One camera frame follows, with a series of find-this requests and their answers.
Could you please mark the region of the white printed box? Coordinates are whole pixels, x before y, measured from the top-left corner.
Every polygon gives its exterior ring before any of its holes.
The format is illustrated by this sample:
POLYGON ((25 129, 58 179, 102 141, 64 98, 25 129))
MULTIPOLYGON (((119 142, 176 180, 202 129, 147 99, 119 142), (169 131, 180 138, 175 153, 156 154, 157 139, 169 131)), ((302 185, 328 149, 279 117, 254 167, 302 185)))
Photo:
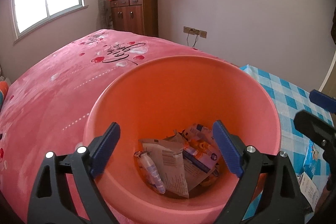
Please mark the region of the white printed box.
POLYGON ((318 200, 320 198, 320 192, 318 188, 305 172, 303 172, 299 177, 298 183, 301 193, 306 198, 312 211, 315 211, 318 200))

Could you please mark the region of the green blue dog wipes pack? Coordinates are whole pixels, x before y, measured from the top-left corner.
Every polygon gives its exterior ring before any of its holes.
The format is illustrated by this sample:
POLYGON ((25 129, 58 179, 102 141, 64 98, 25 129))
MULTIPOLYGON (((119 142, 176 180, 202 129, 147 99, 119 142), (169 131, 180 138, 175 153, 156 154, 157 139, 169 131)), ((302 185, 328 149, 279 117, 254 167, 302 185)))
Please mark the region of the green blue dog wipes pack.
POLYGON ((323 159, 322 154, 323 150, 310 140, 303 161, 303 171, 310 178, 328 176, 330 174, 329 165, 323 159))

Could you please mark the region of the white blue bag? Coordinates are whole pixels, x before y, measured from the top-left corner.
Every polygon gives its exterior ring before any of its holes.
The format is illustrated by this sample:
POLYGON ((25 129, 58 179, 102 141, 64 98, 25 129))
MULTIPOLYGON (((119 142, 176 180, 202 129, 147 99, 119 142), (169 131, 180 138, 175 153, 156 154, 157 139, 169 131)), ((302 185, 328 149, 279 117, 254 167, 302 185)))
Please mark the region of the white blue bag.
POLYGON ((134 153, 134 158, 148 186, 158 194, 165 194, 166 188, 164 183, 154 161, 150 158, 148 153, 146 151, 137 151, 134 153))

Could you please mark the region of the orange plastic trash bucket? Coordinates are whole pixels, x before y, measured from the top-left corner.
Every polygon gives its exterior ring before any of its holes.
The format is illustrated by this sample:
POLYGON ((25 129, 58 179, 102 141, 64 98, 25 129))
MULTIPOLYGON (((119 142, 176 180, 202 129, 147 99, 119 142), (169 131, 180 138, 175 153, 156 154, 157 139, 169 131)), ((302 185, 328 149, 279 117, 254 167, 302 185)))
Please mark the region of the orange plastic trash bucket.
POLYGON ((250 75, 217 59, 173 56, 143 63, 114 80, 87 120, 83 143, 111 123, 121 136, 97 180, 106 202, 136 223, 213 223, 238 179, 224 169, 209 189, 190 199, 161 196, 141 179, 134 153, 140 139, 164 139, 198 123, 223 122, 231 134, 260 152, 278 153, 281 127, 266 90, 250 75))

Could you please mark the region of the grey feather wet wipes pack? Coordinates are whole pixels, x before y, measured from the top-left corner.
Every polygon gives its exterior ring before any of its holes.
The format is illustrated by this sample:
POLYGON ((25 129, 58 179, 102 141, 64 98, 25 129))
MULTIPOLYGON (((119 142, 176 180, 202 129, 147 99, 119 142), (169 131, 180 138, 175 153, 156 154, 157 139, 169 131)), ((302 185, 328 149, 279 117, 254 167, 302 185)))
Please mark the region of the grey feather wet wipes pack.
POLYGON ((189 198, 183 162, 183 145, 158 139, 139 139, 143 149, 157 167, 165 189, 180 197, 189 198))

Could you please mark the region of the yellow blue snack packet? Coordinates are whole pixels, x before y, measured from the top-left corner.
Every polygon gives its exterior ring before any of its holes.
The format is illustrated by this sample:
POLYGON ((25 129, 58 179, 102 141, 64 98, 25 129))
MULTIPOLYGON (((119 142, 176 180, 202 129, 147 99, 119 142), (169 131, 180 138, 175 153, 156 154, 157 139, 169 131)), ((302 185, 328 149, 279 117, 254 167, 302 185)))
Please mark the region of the yellow blue snack packet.
POLYGON ((221 153, 208 142, 198 137, 185 140, 182 155, 189 191, 211 186, 218 179, 221 153))

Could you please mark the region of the blue orange small box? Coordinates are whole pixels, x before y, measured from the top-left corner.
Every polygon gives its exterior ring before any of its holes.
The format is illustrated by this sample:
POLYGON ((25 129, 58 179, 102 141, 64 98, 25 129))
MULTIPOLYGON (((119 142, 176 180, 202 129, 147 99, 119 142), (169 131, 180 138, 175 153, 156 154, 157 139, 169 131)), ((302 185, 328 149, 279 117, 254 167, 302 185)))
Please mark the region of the blue orange small box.
POLYGON ((181 134, 187 140, 190 140, 193 137, 198 137, 212 146, 216 145, 212 129, 209 129, 202 124, 193 124, 187 129, 184 129, 181 134))

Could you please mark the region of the pink heart bed blanket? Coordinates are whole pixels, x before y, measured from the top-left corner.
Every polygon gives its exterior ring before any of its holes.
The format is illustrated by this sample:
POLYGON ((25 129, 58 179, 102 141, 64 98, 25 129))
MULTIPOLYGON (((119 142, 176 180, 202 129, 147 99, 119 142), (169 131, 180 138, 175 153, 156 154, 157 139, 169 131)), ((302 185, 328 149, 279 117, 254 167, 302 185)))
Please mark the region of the pink heart bed blanket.
POLYGON ((165 39, 99 30, 39 61, 9 88, 1 108, 1 193, 27 219, 45 154, 73 153, 100 94, 123 73, 166 56, 203 55, 165 39))

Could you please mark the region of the colourful pillow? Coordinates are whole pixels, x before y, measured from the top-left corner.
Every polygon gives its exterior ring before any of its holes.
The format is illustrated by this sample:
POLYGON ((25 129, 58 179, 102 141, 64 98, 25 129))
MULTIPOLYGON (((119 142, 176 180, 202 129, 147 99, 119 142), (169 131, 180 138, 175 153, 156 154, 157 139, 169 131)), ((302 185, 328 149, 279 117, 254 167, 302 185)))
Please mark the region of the colourful pillow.
POLYGON ((6 81, 1 81, 0 82, 0 108, 3 105, 3 102, 6 98, 8 90, 9 90, 8 83, 6 81))

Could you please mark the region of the brown wooden cabinet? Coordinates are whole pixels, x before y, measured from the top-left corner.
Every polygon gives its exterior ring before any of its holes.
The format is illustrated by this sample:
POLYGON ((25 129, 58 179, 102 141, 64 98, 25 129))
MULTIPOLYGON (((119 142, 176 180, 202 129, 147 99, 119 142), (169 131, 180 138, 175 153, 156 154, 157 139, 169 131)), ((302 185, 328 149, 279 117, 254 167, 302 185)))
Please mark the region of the brown wooden cabinet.
POLYGON ((158 0, 109 1, 116 31, 158 37, 158 0))

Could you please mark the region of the wall power outlet strip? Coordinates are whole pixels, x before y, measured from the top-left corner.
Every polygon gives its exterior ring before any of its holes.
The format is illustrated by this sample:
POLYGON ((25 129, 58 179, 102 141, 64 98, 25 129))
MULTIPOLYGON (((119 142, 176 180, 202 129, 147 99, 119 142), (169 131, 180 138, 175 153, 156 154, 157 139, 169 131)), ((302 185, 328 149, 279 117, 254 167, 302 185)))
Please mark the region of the wall power outlet strip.
POLYGON ((183 27, 183 32, 185 34, 188 34, 188 35, 197 35, 197 36, 199 36, 201 38, 204 38, 204 39, 207 38, 207 32, 206 31, 197 30, 197 29, 190 28, 190 27, 187 27, 187 26, 183 27))

